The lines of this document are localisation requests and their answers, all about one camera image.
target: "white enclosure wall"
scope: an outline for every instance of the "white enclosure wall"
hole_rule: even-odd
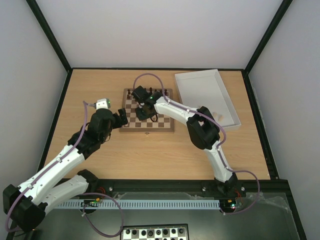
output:
[[[0,1],[0,33],[2,193],[36,173],[67,74],[26,1]]]
[[[282,0],[37,0],[72,67],[245,68]]]
[[[279,175],[310,240],[319,239],[320,1],[295,0],[250,79]]]

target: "white tray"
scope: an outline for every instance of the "white tray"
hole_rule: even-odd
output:
[[[218,70],[175,75],[180,102],[186,106],[208,108],[226,131],[237,130],[241,122]]]

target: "wooden table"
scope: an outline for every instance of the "wooden table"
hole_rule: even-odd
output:
[[[158,75],[166,88],[173,89],[173,99],[179,101],[175,74],[187,71],[73,70],[45,164],[79,131],[84,119],[83,100],[94,103],[109,98],[111,111],[117,112],[122,107],[124,88],[130,88],[138,75],[147,72]],[[249,170],[259,179],[268,180],[270,177],[242,74],[240,71],[219,73],[242,123],[240,129],[227,132],[227,141],[222,146],[226,159],[234,170]],[[137,83],[159,88],[158,80],[152,76],[144,76]],[[94,108],[88,108],[88,121],[94,112]],[[78,171],[88,169],[100,179],[214,179],[214,171],[204,151],[191,143],[186,126],[178,121],[174,124],[174,134],[120,133],[115,129],[110,141],[65,177],[71,178]],[[237,176],[242,180],[253,179],[246,173]]]

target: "small chessboard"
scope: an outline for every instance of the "small chessboard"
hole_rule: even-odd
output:
[[[188,225],[125,226],[120,240],[189,240]]]
[[[122,107],[125,108],[126,117],[128,119],[128,124],[122,126],[119,131],[121,133],[174,133],[175,132],[175,123],[174,119],[163,115],[158,114],[158,121],[152,122],[150,118],[147,120],[140,121],[136,115],[136,108],[139,107],[139,104],[130,94],[128,96],[128,90],[132,93],[132,88],[125,88],[123,90],[123,100]],[[167,89],[167,97],[173,98],[172,89]]]

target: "robotic arm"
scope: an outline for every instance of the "robotic arm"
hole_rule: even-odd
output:
[[[3,209],[6,214],[17,198],[24,193],[10,215],[23,231],[29,232],[37,227],[46,214],[60,203],[87,191],[94,192],[97,188],[98,178],[86,169],[55,186],[71,169],[97,151],[111,136],[113,129],[128,124],[125,109],[119,109],[119,115],[112,113],[107,98],[98,100],[94,107],[96,112],[87,123],[87,130],[84,130],[77,146],[63,160],[62,156],[73,148],[82,129],[76,132],[63,150],[36,175],[18,187],[11,184],[3,191]]]
[[[196,111],[214,119],[206,107],[202,106],[200,109],[190,108],[171,99],[165,100],[160,92],[156,91],[150,95],[142,86],[137,87],[132,92],[132,96],[140,105],[135,110],[136,116],[140,121],[152,118],[156,114],[163,114],[186,125],[191,142],[198,149],[205,151],[213,167],[214,177],[220,192],[226,193],[237,183],[236,174],[227,170],[230,166],[221,147],[217,148],[220,143],[220,129],[206,118],[192,113]]]

